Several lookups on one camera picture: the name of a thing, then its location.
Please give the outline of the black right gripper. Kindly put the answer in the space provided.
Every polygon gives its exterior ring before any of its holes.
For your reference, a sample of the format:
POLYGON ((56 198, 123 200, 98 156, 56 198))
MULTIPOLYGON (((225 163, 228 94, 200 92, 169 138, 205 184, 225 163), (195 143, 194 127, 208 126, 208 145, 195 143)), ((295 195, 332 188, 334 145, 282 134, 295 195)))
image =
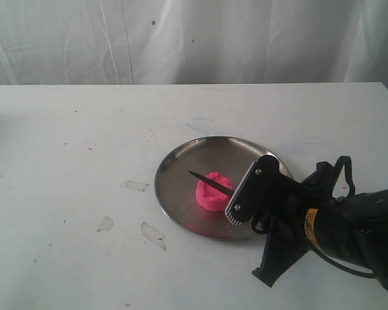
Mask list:
POLYGON ((268 287, 309 250, 323 253, 309 221, 332 199, 333 170, 330 163, 317 163, 298 182, 280 172, 274 156, 264 155, 252 162, 236 188, 224 213, 231 224, 251 220, 255 232, 267 235, 261 264, 252 275, 268 287))

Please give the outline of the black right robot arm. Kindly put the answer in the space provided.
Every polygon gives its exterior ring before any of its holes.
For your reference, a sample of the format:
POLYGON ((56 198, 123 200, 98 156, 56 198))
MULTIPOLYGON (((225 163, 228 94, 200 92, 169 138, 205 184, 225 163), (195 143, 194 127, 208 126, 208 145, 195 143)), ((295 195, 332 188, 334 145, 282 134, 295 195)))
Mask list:
POLYGON ((348 156, 317 163, 302 182, 282 174, 275 157, 262 156, 244 175, 225 215, 234 225, 250 222, 266 236, 253 275, 267 286, 312 251, 388 291, 388 189, 356 194, 348 156))

